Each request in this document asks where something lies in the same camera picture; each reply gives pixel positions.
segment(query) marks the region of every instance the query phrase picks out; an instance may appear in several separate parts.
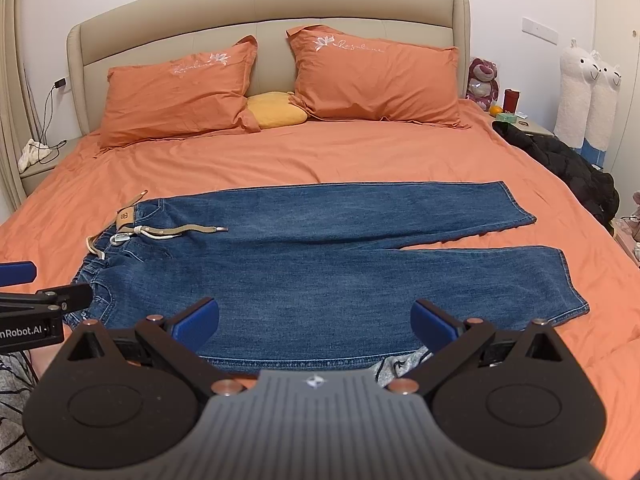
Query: blue gripper pad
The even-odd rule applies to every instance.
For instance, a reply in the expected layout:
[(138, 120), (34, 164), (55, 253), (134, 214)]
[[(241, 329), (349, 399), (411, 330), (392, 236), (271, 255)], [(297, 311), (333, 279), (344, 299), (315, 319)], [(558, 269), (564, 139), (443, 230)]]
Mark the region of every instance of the blue gripper pad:
[(437, 353), (458, 339), (458, 329), (415, 301), (411, 307), (411, 328), (431, 352)]
[(33, 262), (14, 262), (0, 264), (0, 286), (31, 283), (36, 279), (38, 271)]
[(215, 334), (219, 321), (218, 304), (216, 300), (210, 300), (176, 323), (171, 330), (171, 337), (192, 352), (197, 352)]

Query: leather label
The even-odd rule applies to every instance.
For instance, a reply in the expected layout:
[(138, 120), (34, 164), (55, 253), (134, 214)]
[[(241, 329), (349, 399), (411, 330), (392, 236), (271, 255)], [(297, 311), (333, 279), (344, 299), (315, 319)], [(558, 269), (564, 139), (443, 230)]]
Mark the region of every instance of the leather label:
[(133, 206), (124, 208), (122, 211), (118, 213), (118, 216), (116, 216), (116, 230), (119, 231), (122, 226), (125, 226), (127, 224), (133, 224), (133, 219), (134, 219)]

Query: curtain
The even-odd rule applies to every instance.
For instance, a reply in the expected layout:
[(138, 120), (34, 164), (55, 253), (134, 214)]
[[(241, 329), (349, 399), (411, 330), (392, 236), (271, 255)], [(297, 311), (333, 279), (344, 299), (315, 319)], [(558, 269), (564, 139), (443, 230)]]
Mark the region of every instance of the curtain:
[(12, 211), (26, 199), (17, 161), (35, 124), (18, 55), (19, 7), (20, 0), (0, 0), (0, 190)]

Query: jeans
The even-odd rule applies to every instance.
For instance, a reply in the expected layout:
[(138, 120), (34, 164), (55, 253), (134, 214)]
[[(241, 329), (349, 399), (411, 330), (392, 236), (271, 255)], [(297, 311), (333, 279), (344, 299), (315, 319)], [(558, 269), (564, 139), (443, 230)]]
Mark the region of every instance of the jeans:
[(136, 206), (136, 224), (229, 232), (110, 246), (112, 226), (96, 242), (106, 259), (89, 256), (77, 276), (91, 283), (94, 301), (68, 321), (132, 326), (212, 296), (220, 325), (199, 354), (220, 368), (363, 368), (422, 346), (409, 319), (417, 298), (511, 329), (587, 312), (553, 248), (397, 250), (533, 221), (501, 183), (292, 186), (148, 201)]

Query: orange pillowcase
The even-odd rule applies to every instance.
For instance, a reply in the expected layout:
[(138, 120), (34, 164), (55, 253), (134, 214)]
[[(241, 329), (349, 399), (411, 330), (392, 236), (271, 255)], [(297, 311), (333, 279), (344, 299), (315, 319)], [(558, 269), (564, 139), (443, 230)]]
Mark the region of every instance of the orange pillowcase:
[(217, 130), (260, 131), (244, 97), (257, 50), (255, 38), (247, 36), (216, 52), (111, 68), (100, 147)]
[(458, 50), (351, 36), (325, 25), (287, 31), (298, 76), (291, 102), (320, 119), (460, 126)]

